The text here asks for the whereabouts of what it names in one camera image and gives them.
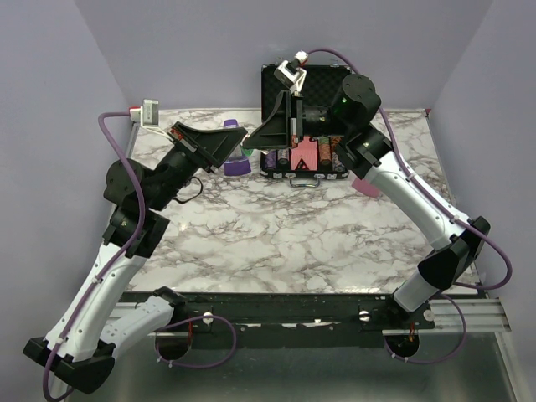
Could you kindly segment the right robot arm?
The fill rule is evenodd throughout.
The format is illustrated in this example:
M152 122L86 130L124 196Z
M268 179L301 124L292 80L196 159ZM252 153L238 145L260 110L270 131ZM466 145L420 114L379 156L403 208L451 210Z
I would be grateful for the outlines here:
M394 202L433 249L394 291L394 302L385 308L391 326L406 327L414 321L415 310L439 291L450 288L474 262L490 224L483 217L470 219L397 159L394 144L371 123L381 100L368 77L345 76L328 107L304 106L298 81L283 81L287 90L278 94L272 112L244 145L277 150L296 147L308 135L341 138L334 151L343 166Z

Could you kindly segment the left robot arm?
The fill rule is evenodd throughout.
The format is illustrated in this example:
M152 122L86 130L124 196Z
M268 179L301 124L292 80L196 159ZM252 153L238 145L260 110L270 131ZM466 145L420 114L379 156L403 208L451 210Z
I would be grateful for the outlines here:
M99 127L118 159L108 169L104 197L115 209L90 273L66 312L42 337L31 338L24 354L44 367L47 401L63 401L74 391L91 394L109 377L128 348L154 331L192 330L198 319L187 302L167 287L155 290L134 312L107 322L133 276L156 249L169 221L159 213L198 170L222 166L247 134L243 127L201 131L177 123L166 133L172 147L155 168L122 151L106 126Z

